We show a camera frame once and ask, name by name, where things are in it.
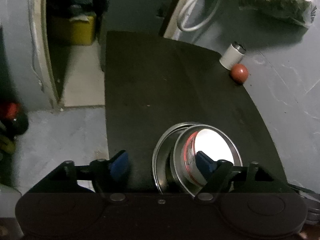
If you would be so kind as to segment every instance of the dark tabletop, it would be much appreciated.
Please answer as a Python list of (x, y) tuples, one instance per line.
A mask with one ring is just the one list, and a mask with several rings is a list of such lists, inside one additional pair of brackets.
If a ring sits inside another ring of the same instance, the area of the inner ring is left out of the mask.
[(130, 189), (154, 188), (151, 162), (161, 135), (179, 122), (217, 127), (235, 143), (243, 164), (257, 161), (286, 181), (270, 134), (221, 55), (142, 33), (108, 32), (105, 97), (110, 157), (130, 155)]

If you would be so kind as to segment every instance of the white cable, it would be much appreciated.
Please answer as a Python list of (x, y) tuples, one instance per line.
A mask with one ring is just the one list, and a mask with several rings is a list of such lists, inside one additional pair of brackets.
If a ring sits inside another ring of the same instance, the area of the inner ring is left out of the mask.
[(186, 12), (186, 10), (195, 2), (196, 0), (188, 0), (186, 2), (186, 4), (183, 6), (183, 8), (181, 9), (179, 15), (178, 15), (178, 18), (177, 18), (177, 26), (178, 28), (183, 31), (183, 32), (193, 32), (195, 30), (198, 30), (200, 29), (201, 27), (203, 27), (204, 25), (206, 25), (208, 22), (210, 22), (210, 20), (212, 19), (212, 17), (215, 15), (220, 3), (221, 3), (221, 0), (217, 0), (217, 3), (216, 3), (216, 6), (214, 7), (214, 9), (212, 10), (212, 12), (209, 14), (209, 16), (203, 20), (201, 23), (199, 23), (198, 25), (196, 26), (193, 26), (193, 27), (189, 27), (189, 28), (185, 28), (184, 26), (182, 26), (182, 18)]

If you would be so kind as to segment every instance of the white can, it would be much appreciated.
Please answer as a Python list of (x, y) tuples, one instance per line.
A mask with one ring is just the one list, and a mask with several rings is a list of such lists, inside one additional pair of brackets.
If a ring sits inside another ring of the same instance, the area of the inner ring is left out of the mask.
[(220, 63), (226, 69), (231, 70), (233, 65), (239, 63), (244, 57), (246, 50), (237, 42), (233, 42), (223, 56), (220, 58)]

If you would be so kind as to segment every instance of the cardboard box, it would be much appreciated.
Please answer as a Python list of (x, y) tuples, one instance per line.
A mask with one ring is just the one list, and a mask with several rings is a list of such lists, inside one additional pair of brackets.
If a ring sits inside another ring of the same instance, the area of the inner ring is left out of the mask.
[(48, 36), (70, 45), (91, 45), (95, 38), (95, 23), (95, 15), (80, 15), (70, 19), (50, 16)]

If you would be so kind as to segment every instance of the red ball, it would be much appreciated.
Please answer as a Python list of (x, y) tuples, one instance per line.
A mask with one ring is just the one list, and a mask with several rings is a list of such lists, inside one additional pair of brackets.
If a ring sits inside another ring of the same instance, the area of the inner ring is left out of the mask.
[(230, 71), (231, 78), (238, 84), (242, 85), (248, 78), (249, 71), (242, 64), (235, 64)]

